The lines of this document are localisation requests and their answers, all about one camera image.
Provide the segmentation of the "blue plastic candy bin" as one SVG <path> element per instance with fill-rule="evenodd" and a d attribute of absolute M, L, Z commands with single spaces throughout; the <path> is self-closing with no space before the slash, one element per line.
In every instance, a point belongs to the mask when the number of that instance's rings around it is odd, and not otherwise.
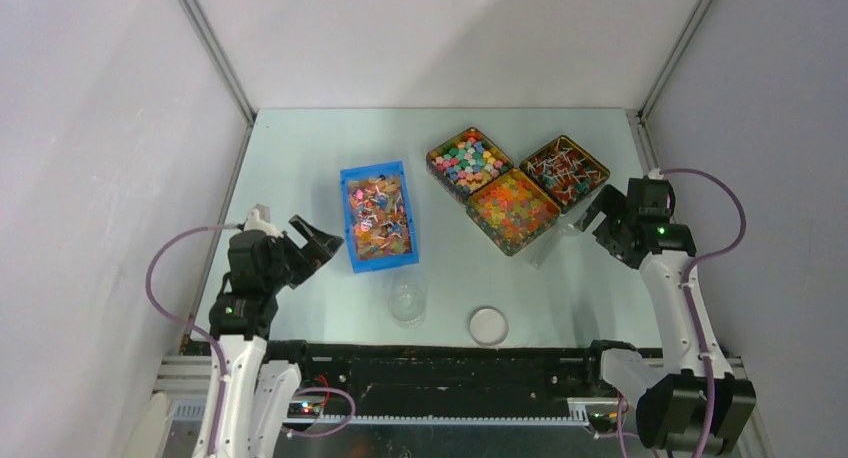
<path fill-rule="evenodd" d="M 352 271 L 417 264 L 417 230 L 401 161 L 340 171 L 345 240 Z"/>

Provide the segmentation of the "clear plastic scoop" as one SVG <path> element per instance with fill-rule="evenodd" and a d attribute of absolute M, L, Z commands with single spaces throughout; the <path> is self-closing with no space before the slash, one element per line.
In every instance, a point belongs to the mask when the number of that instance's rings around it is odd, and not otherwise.
<path fill-rule="evenodd" d="M 552 251 L 566 238 L 579 236 L 585 231 L 584 220 L 586 214 L 583 213 L 574 219 L 561 218 L 547 233 L 547 238 L 533 254 L 530 259 L 530 265 L 539 269 L 544 261 L 550 256 Z"/>

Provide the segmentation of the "clear plastic jar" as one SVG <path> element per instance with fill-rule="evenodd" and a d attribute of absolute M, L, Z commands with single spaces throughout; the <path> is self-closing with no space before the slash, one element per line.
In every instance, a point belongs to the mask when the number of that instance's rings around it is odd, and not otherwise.
<path fill-rule="evenodd" d="M 388 313 L 400 326 L 418 326 L 425 317 L 427 295 L 427 282 L 420 273 L 397 274 L 391 282 L 387 297 Z"/>

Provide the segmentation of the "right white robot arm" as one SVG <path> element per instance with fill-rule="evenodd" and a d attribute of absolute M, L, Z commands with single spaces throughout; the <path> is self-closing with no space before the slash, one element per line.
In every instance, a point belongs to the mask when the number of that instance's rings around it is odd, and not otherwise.
<path fill-rule="evenodd" d="M 593 231 L 610 255 L 639 272 L 650 296 L 662 365 L 646 363 L 623 342 L 593 341 L 595 360 L 581 370 L 585 389 L 616 389 L 634 408 L 642 445 L 696 457 L 731 452 L 751 417 L 753 384 L 735 376 L 711 324 L 700 291 L 697 249 L 690 229 L 672 222 L 675 194 L 664 180 L 632 178 L 625 192 L 605 185 L 574 227 Z"/>

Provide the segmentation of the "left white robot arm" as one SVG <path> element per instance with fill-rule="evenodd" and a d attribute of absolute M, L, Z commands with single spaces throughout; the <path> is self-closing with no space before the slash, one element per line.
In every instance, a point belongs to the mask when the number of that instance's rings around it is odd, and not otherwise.
<path fill-rule="evenodd" d="M 315 384 L 311 362 L 266 359 L 277 295 L 311 278 L 344 240 L 298 215 L 289 223 L 304 245 L 257 209 L 229 240 L 229 270 L 209 313 L 213 362 L 196 457 L 272 456 L 291 399 Z"/>

